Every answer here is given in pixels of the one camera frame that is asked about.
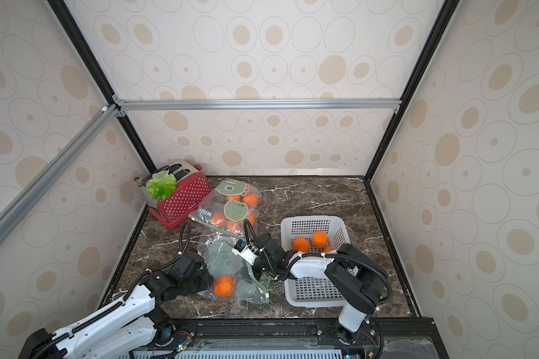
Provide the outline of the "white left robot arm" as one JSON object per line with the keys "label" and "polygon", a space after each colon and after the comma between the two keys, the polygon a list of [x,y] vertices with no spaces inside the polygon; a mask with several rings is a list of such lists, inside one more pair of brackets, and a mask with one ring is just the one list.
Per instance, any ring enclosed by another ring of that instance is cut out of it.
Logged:
{"label": "white left robot arm", "polygon": [[25,341],[20,358],[115,358],[176,337],[162,304],[200,293],[214,282],[204,258],[188,250],[156,270],[146,270],[126,294],[93,314],[49,333],[42,328]]}

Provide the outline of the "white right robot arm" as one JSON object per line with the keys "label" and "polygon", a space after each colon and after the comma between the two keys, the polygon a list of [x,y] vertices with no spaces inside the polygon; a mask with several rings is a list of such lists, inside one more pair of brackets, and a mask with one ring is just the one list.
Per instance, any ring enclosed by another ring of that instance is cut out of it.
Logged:
{"label": "white right robot arm", "polygon": [[351,244],[328,253],[285,251],[270,235],[255,236],[255,265],[277,281],[319,278],[329,280],[344,299],[338,327],[359,332],[377,309],[393,299],[388,274]]}

